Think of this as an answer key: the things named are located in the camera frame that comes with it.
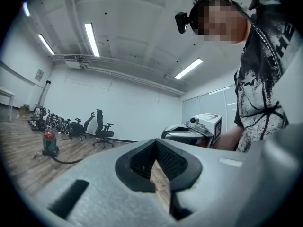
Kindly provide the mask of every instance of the black hose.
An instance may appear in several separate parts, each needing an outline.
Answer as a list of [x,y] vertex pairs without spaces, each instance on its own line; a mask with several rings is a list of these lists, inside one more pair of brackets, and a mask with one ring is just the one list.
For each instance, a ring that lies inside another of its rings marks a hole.
[[51,143],[49,141],[46,142],[46,152],[48,153],[48,155],[56,162],[60,163],[60,164],[75,164],[75,163],[78,163],[80,162],[81,160],[83,159],[79,159],[79,160],[76,160],[76,161],[70,161],[70,162],[65,162],[65,161],[60,161],[58,160],[57,158],[55,158],[53,156],[53,154],[50,152],[49,150],[49,146],[51,145]]

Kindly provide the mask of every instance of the white table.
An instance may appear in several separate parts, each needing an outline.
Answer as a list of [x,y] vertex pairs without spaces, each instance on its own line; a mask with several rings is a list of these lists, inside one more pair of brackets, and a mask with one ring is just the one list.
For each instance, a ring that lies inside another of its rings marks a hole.
[[8,114],[8,116],[9,116],[9,121],[11,121],[11,113],[12,113],[12,109],[13,109],[13,102],[14,102],[15,94],[6,89],[3,89],[2,87],[0,87],[0,94],[9,97],[9,114]]

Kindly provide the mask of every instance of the ceiling light fixture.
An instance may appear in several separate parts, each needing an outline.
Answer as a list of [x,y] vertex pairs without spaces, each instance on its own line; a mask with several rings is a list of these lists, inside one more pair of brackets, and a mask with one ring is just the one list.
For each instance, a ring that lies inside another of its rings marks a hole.
[[198,58],[193,63],[191,63],[188,67],[186,67],[183,71],[181,71],[175,78],[180,79],[185,74],[189,73],[193,68],[200,65],[203,61]]
[[214,93],[218,93],[218,92],[222,92],[222,91],[225,91],[225,90],[227,90],[227,89],[230,89],[230,87],[225,87],[225,88],[222,88],[222,89],[213,91],[213,92],[209,93],[209,95],[214,94]]
[[23,3],[23,10],[24,10],[26,16],[30,16],[30,13],[29,13],[28,8],[27,8],[27,2]]
[[45,39],[43,38],[42,35],[38,35],[40,40],[43,42],[43,44],[46,46],[46,48],[49,50],[49,52],[52,54],[52,55],[55,55],[55,53],[53,52],[53,50],[49,47],[49,45],[47,44],[47,42],[45,41]]
[[[236,102],[236,103],[237,103],[237,102]],[[236,104],[236,103],[232,103],[232,104]],[[232,104],[227,104],[227,105],[232,105]],[[227,106],[227,105],[226,105],[226,106]]]
[[94,37],[93,24],[92,23],[85,24],[85,29],[86,29],[86,33],[89,38],[89,43],[90,43],[91,49],[93,50],[94,56],[100,57],[99,51],[97,48],[97,44],[96,44],[96,40]]

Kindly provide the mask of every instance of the wooden floor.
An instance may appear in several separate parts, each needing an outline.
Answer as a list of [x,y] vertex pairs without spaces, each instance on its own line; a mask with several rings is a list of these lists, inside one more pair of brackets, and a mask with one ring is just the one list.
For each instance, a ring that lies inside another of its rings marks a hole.
[[[13,109],[12,122],[8,121],[7,107],[0,106],[0,140],[2,141],[2,159],[7,166],[9,175],[17,186],[27,194],[35,197],[49,182],[66,172],[73,165],[63,165],[55,162],[50,157],[41,155],[42,133],[32,131],[27,123],[28,117],[19,117],[19,110]],[[87,136],[87,139],[80,141],[73,137],[68,139],[67,135],[57,134],[57,145],[59,147],[58,159],[62,161],[73,161],[85,158],[103,150],[110,150],[111,145],[92,143],[95,137]],[[126,143],[112,141],[114,148],[122,147]],[[169,209],[170,192],[169,181],[161,167],[156,162],[151,173],[151,182],[156,185],[156,193],[159,202],[166,211]]]

